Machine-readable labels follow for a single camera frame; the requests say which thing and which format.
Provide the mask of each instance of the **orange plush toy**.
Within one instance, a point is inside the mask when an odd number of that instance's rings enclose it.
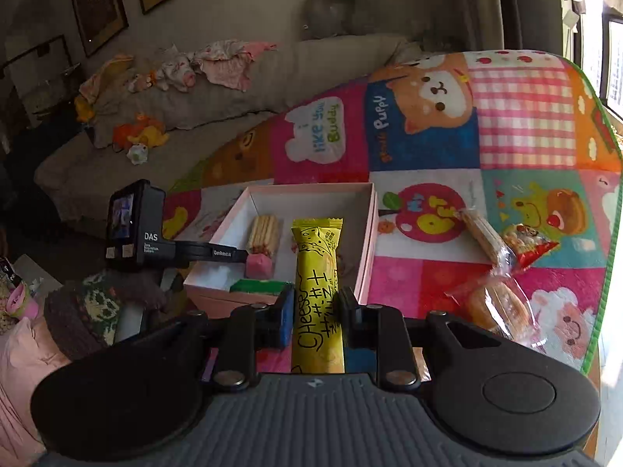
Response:
[[[141,135],[143,130],[146,128],[153,127],[155,131],[152,129],[149,135],[152,133],[158,133],[161,138],[156,139],[156,145],[162,145],[168,140],[168,136],[164,132],[164,123],[158,121],[157,119],[150,118],[145,114],[137,114],[136,115],[136,123],[133,124],[120,124],[119,126],[115,126],[113,130],[113,149],[115,152],[119,151],[127,151],[134,144],[141,141]],[[144,142],[144,144],[148,147],[154,147],[153,139],[150,139],[149,142]]]

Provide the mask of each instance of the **yellow snack package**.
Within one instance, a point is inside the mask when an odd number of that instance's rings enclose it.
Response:
[[[335,249],[341,219],[295,219],[296,301],[292,329],[292,372],[343,374],[342,328],[333,308],[338,290]]]

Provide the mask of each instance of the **colorful blanket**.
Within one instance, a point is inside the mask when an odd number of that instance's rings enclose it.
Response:
[[[524,223],[560,242],[516,278],[546,353],[587,372],[621,168],[603,107],[575,65],[539,51],[448,54],[384,68],[232,140],[174,186],[164,233],[209,240],[248,184],[372,181],[382,206],[368,301],[421,318],[455,311],[444,293],[490,268],[453,216],[476,207],[500,232]],[[287,354],[272,363],[289,368]]]

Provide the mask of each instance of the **metal screw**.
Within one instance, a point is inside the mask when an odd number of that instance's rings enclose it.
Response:
[[[395,386],[409,386],[417,381],[417,377],[408,370],[392,370],[385,374],[385,379]]]
[[[244,383],[244,374],[237,370],[222,370],[214,375],[214,381],[221,386],[238,386]]]

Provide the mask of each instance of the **pink box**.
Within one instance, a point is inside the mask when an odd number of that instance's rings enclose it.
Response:
[[[368,302],[378,225],[378,204],[372,183],[293,184],[247,187],[210,242],[243,249],[252,222],[259,215],[275,215],[281,239],[275,257],[276,281],[294,282],[297,256],[292,251],[292,221],[300,218],[342,218],[338,254],[344,262],[340,286],[350,286],[360,304]],[[184,281],[188,297],[211,318],[224,318],[238,305],[276,297],[230,293],[244,277],[244,265],[197,262]]]

